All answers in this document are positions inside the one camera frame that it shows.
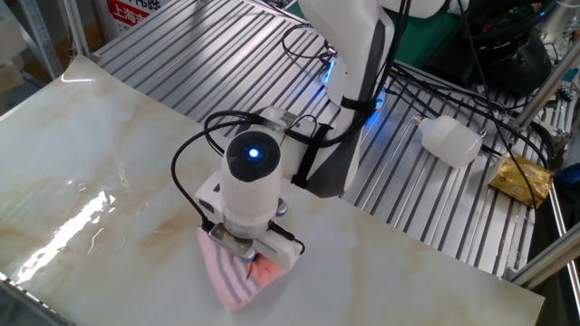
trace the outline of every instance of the pink striped towel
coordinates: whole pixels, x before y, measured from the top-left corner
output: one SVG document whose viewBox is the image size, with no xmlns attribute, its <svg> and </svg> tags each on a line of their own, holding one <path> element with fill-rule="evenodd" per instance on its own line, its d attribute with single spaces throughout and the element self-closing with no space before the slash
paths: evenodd
<svg viewBox="0 0 580 326">
<path fill-rule="evenodd" d="M 241 309 L 254 299 L 260 289 L 287 273 L 261 254 L 251 263 L 244 263 L 237 256 L 216 244 L 201 228 L 198 229 L 209 278 L 217 296 L 229 312 Z"/>
</svg>

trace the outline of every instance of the marble table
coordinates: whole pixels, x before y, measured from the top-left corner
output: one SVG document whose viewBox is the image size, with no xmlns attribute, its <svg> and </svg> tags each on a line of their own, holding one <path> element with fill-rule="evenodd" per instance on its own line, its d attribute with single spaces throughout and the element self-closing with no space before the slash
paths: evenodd
<svg viewBox="0 0 580 326">
<path fill-rule="evenodd" d="M 79 325 L 533 325 L 543 298 L 340 199 L 285 184 L 295 268 L 240 312 L 221 306 L 172 183 L 194 121 L 86 58 L 0 118 L 0 272 Z M 191 193 L 218 168 L 181 157 Z"/>
</svg>

